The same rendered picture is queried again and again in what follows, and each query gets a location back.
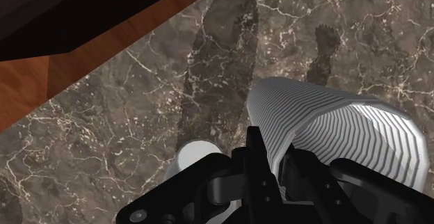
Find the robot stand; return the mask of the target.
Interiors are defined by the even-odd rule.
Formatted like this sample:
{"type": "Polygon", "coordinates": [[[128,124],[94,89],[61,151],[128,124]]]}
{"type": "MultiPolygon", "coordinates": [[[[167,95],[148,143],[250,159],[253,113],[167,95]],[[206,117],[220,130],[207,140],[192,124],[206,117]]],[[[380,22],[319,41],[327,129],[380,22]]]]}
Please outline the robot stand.
{"type": "Polygon", "coordinates": [[[70,52],[160,0],[0,0],[0,61],[70,52]]]}

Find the white ribbed cylinder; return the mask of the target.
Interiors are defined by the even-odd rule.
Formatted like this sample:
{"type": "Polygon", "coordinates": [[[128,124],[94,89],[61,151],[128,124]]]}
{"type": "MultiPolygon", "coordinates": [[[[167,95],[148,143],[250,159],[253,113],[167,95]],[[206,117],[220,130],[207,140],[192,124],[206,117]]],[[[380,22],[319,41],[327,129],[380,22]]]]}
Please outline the white ribbed cylinder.
{"type": "Polygon", "coordinates": [[[248,92],[252,125],[264,139],[271,172],[290,146],[321,163],[346,158],[422,192],[430,165],[426,137],[411,117],[377,97],[286,77],[267,77],[248,92]]]}

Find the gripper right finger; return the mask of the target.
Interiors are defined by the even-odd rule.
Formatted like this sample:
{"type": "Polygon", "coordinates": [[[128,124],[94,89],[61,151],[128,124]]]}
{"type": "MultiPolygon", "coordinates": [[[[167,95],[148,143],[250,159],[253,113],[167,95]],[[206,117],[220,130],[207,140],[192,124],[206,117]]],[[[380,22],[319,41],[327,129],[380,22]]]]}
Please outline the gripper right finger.
{"type": "Polygon", "coordinates": [[[297,224],[434,224],[434,199],[350,159],[290,146],[278,182],[297,224]]]}

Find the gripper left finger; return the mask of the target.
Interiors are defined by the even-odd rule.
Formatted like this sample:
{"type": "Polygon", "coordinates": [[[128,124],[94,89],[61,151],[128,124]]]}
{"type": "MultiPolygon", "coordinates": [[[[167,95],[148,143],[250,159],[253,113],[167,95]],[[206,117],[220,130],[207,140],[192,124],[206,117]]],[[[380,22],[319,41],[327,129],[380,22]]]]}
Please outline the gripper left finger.
{"type": "Polygon", "coordinates": [[[241,200],[223,224],[278,224],[282,198],[259,127],[231,156],[211,153],[123,207],[115,224],[206,224],[241,200]]]}

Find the small white cylinder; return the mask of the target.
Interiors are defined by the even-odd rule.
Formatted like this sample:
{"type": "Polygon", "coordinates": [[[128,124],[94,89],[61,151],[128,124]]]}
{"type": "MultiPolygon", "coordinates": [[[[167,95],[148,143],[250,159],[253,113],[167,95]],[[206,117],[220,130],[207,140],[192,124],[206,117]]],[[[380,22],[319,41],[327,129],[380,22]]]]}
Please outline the small white cylinder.
{"type": "MultiPolygon", "coordinates": [[[[222,154],[222,151],[215,144],[209,141],[196,139],[187,142],[185,145],[180,147],[174,159],[170,162],[163,180],[166,181],[167,179],[170,179],[177,173],[183,171],[211,153],[222,154]]],[[[223,213],[213,217],[206,224],[223,224],[223,222],[236,209],[236,202],[231,201],[230,206],[223,213]]]]}

